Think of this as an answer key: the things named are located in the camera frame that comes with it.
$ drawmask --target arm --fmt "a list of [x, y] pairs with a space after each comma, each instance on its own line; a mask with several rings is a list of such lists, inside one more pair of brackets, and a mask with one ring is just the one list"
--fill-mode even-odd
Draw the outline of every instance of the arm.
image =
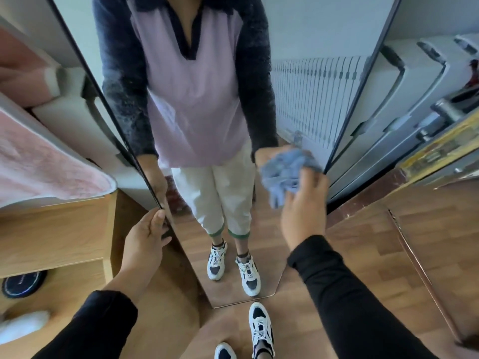
[[162, 260], [165, 211], [148, 212], [125, 239], [120, 272], [91, 293], [70, 323], [33, 359], [117, 359], [138, 317], [136, 304]]
[[340, 359], [436, 358], [324, 238], [328, 186], [325, 175], [302, 169], [299, 192], [286, 197], [281, 229], [292, 251], [288, 263], [306, 284], [336, 354]]
[[236, 47], [236, 76], [241, 107], [252, 142], [252, 159], [265, 147], [278, 146], [276, 106], [271, 84], [268, 20], [261, 0], [245, 0], [243, 27]]
[[156, 156], [147, 115], [145, 54], [125, 0], [93, 0], [103, 91], [135, 156]]

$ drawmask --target blue cloth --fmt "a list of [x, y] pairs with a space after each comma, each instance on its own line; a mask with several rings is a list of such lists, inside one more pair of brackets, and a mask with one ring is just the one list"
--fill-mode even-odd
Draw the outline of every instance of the blue cloth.
[[261, 182], [270, 193], [273, 209], [284, 205], [287, 191], [298, 192], [299, 172], [303, 167], [322, 171], [313, 156], [298, 148], [276, 155], [260, 169]]

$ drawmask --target black sleeve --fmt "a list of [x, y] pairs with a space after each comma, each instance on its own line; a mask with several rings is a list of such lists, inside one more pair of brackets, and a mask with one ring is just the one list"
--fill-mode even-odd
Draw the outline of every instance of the black sleeve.
[[117, 359], [137, 318], [137, 308], [123, 293], [94, 291], [33, 359]]
[[339, 359], [437, 359], [344, 265], [320, 235], [291, 253]]
[[271, 84], [268, 20], [261, 0], [243, 0], [243, 27], [236, 46], [238, 93], [252, 141], [252, 158], [262, 147], [278, 146]]
[[93, 0], [103, 64], [103, 92], [135, 156], [152, 154], [147, 114], [147, 67], [125, 0]]

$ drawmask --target rolled pant hem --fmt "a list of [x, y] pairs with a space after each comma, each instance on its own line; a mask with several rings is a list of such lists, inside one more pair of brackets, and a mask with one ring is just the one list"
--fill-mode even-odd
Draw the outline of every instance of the rolled pant hem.
[[211, 238], [216, 238], [218, 237], [219, 235], [221, 235], [221, 233], [223, 233], [223, 229], [225, 228], [225, 223], [223, 223], [223, 225], [221, 226], [220, 230], [213, 233], [213, 234], [209, 234], [208, 235], [211, 237]]
[[231, 230], [228, 229], [228, 233], [233, 237], [233, 238], [236, 238], [236, 239], [248, 239], [249, 238], [249, 234], [251, 232], [248, 232], [246, 234], [234, 234]]

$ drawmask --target beige trousers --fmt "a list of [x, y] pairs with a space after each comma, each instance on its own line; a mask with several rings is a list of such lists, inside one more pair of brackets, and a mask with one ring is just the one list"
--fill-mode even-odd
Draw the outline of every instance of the beige trousers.
[[171, 171], [178, 192], [210, 236], [221, 234], [224, 216], [234, 238], [249, 237], [256, 174], [250, 140], [236, 156], [219, 166]]

